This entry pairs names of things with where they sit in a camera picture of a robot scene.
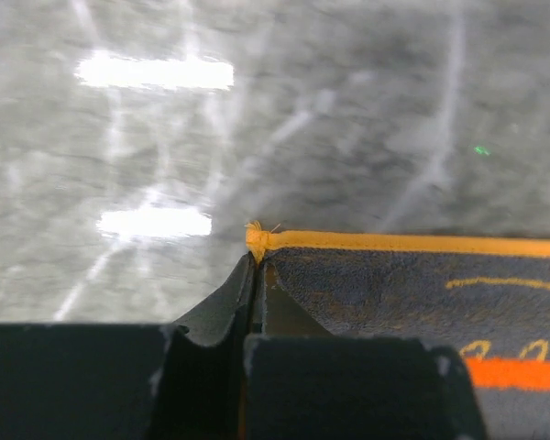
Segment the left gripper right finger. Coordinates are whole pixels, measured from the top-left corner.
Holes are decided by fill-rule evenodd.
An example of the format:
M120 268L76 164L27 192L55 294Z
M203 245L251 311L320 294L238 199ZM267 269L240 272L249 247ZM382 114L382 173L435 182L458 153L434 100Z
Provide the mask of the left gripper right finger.
M468 369L450 346L331 335L261 273L245 341L247 439L485 439Z

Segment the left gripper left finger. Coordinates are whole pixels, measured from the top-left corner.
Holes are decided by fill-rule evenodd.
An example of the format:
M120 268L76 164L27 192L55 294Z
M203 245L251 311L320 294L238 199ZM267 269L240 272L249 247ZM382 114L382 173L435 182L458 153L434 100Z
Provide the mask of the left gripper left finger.
M234 439L255 261L154 324L0 324L0 439Z

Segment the orange yellow cloth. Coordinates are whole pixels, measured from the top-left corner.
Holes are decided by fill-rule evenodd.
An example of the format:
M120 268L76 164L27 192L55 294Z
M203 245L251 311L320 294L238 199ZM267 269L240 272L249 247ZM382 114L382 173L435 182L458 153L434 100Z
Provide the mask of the orange yellow cloth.
M550 439L550 239L263 229L262 328L419 337L466 361L489 435Z

